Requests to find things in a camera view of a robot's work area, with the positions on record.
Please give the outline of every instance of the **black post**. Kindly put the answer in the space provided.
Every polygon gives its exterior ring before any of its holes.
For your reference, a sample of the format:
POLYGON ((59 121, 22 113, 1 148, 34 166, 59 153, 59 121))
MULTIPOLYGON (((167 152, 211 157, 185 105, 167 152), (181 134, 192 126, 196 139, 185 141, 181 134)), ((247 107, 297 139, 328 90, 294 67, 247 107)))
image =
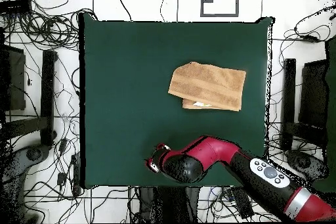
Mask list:
POLYGON ((57 53, 53 50, 43 51, 41 82, 41 117, 47 117, 47 127, 40 131, 41 144, 52 146, 54 140, 54 64, 57 53))
POLYGON ((282 150, 291 150, 293 136, 287 132, 286 127, 287 123, 294 123, 296 60, 293 58, 285 59, 283 71, 282 135, 280 135, 280 148, 282 150))

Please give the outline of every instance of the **green table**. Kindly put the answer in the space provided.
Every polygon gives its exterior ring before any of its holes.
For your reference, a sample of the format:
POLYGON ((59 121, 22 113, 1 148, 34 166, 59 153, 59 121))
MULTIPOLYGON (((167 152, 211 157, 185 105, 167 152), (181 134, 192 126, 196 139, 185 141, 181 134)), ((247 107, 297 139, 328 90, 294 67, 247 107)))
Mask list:
MULTIPOLYGON (((158 143, 182 148, 203 134, 262 156, 271 23, 99 22, 84 14, 85 186, 185 185, 144 160, 158 143), (183 109, 168 88, 174 69, 191 61, 245 70, 241 111, 183 109)), ((215 164, 198 185, 239 183, 215 164)))

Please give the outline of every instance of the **robot control buttons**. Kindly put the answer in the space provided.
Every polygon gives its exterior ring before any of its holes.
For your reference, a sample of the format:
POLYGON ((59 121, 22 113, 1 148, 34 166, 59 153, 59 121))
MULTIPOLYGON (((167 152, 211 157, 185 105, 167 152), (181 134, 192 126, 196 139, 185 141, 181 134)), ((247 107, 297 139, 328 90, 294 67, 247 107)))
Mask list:
POLYGON ((273 187, 282 189, 290 184, 289 177, 260 158, 253 158, 249 167, 256 176, 260 177, 273 187))

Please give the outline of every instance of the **brown towel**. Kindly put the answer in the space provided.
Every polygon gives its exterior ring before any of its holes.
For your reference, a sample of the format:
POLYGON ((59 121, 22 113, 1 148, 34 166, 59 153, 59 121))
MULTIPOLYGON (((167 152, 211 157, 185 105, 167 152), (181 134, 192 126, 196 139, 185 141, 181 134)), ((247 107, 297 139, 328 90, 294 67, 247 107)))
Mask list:
POLYGON ((239 111, 245 75, 242 70, 190 62, 174 71, 168 93, 183 98, 183 108, 239 111), (199 107, 195 102, 211 106, 199 107))

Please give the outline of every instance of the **metal stand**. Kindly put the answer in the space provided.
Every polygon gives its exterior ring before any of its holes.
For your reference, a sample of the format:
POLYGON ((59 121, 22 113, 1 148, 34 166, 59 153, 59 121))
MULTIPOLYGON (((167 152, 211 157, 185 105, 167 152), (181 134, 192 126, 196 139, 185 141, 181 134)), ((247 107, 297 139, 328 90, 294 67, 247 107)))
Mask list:
POLYGON ((0 136, 4 140, 40 131, 41 144, 53 145, 54 139, 54 63, 57 53, 53 50, 43 51, 41 83, 41 117, 17 120, 2 125, 0 136))

